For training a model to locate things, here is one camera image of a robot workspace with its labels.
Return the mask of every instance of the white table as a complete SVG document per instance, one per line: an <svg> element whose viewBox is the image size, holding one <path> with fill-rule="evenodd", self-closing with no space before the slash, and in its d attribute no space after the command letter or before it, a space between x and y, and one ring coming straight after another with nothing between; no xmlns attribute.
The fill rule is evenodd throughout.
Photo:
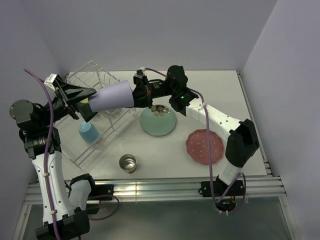
<svg viewBox="0 0 320 240"><path fill-rule="evenodd" d="M132 89L135 71L110 72L120 80L128 80ZM231 117L249 119L249 111L238 80L236 71L186 71L188 87L202 93L205 101ZM162 76L147 72L148 79L164 79ZM154 104L170 107L170 97L154 99ZM209 167L194 162L186 151L188 135L197 129L204 129L202 123L176 113L177 123L174 130L164 137L153 137L142 130L139 116L143 109L137 109L126 124L102 143L97 151L99 157L89 166L80 170L68 159L63 159L63 175L70 180L83 173L90 173L94 179L171 179L208 177ZM119 159L124 154L136 157L137 169L132 174L119 167ZM217 176L227 159L224 157L213 166ZM264 176L266 169L261 152L258 150L246 163L243 173L247 176Z"/></svg>

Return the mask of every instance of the white wire dish rack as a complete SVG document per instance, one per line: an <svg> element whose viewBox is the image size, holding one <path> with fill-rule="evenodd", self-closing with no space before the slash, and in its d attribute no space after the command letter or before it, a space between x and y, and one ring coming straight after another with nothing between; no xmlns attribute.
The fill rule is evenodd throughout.
<svg viewBox="0 0 320 240"><path fill-rule="evenodd" d="M118 78L93 61L88 62L75 72L70 72L65 80L76 86L96 90L120 82ZM79 125L84 122L81 115L78 114L79 120L66 116L55 125L59 130L62 152L77 167L80 169L86 168L99 157L100 151L96 150L99 145L119 129L128 118L132 118L135 112L135 108L120 108L99 112L90 120L90 123L100 133L100 137L92 144L86 143L79 135Z"/></svg>

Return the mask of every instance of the red plate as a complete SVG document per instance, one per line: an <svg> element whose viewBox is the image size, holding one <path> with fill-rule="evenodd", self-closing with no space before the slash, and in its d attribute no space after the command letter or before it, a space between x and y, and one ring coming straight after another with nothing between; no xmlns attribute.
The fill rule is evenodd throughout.
<svg viewBox="0 0 320 240"><path fill-rule="evenodd" d="M215 132L210 131L210 144L212 163L216 164L224 155L224 143ZM194 161L203 165L209 165L206 129L198 129L190 133L188 139L185 142L185 145L186 152Z"/></svg>

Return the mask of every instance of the robotic arm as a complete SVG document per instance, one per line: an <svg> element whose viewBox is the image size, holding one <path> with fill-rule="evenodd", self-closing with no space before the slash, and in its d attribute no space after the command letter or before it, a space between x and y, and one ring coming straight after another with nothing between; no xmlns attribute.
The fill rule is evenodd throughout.
<svg viewBox="0 0 320 240"><path fill-rule="evenodd" d="M54 122L70 115L90 121L99 111L115 108L151 108L153 99L171 96L171 107L186 117L206 124L204 104L199 96L187 87L188 78L182 66L171 66L165 80L148 80L142 69L133 77L136 85L131 91L128 82L123 81L98 91L78 87L64 82L59 75L51 74L45 84L54 89L56 97L52 101ZM227 163L216 178L215 184L224 192L241 171L248 159L259 148L255 126L249 119L240 121L225 115L206 104L210 128L226 143L225 156ZM71 195L68 198L62 174L62 151L58 130L53 128L49 148L48 173L44 170L44 152L49 132L49 104L42 106L28 100L18 100L10 107L10 116L20 128L19 136L24 149L36 169L43 199L43 224L36 230L39 240L52 239L55 236L53 217L61 239L69 240L88 233L89 218L86 213L86 202L95 187L93 178L87 173L71 181ZM45 177L48 177L52 191L46 188ZM49 195L52 195L55 210L49 208Z"/></svg>

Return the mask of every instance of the gray floor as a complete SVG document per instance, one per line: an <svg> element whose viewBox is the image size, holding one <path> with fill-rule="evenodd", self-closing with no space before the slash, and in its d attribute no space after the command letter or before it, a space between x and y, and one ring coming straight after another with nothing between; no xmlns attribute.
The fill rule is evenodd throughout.
<svg viewBox="0 0 320 240"><path fill-rule="evenodd" d="M105 204L104 208L114 205ZM41 205L32 207L24 240L35 240ZM105 216L108 210L97 216ZM290 240L279 199L253 198L238 212L217 214L210 200L127 202L102 221L92 221L82 240Z"/></svg>

